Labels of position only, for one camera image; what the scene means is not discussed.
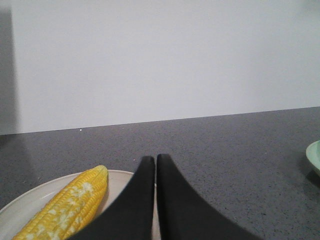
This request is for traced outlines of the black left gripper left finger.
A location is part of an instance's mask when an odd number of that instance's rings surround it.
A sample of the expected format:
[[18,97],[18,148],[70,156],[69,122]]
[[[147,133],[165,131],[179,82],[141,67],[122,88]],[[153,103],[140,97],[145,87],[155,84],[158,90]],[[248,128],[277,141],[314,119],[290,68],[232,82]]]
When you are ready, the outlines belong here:
[[93,222],[71,240],[150,240],[154,214],[155,160],[141,158],[134,175]]

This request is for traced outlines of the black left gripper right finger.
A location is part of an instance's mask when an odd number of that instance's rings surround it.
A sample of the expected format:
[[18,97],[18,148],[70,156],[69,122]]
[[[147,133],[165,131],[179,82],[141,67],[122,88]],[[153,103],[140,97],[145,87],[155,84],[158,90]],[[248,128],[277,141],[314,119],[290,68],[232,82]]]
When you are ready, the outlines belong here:
[[156,160],[157,212],[163,240],[257,240],[208,204],[169,154]]

